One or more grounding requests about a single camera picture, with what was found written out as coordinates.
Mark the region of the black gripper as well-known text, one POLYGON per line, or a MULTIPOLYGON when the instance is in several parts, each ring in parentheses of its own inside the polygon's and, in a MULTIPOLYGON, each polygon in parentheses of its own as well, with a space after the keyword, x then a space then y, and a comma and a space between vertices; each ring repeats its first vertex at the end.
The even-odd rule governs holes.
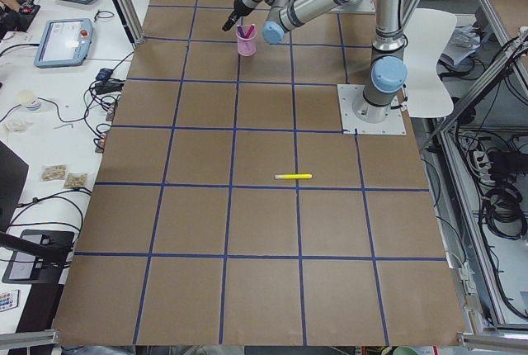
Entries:
POLYGON ((248 16, 254 9, 253 0, 234 0, 232 16, 222 26, 223 31, 231 30, 241 17, 248 16))

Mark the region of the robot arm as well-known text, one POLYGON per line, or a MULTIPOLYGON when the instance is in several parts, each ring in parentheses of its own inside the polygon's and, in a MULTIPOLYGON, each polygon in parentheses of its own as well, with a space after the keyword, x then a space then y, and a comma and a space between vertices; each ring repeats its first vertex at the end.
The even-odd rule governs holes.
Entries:
MULTIPOLYGON (((263 39, 280 44, 285 34, 330 11, 351 12, 355 3, 365 0, 234 0, 233 11, 223 25, 224 31, 235 26, 264 2, 269 13, 262 27, 263 39)), ((403 0, 373 0, 375 35, 371 43, 369 79, 352 104, 355 116, 367 123, 379 124, 389 115, 391 104, 403 88, 408 70, 403 62, 407 37, 403 32, 403 0)))

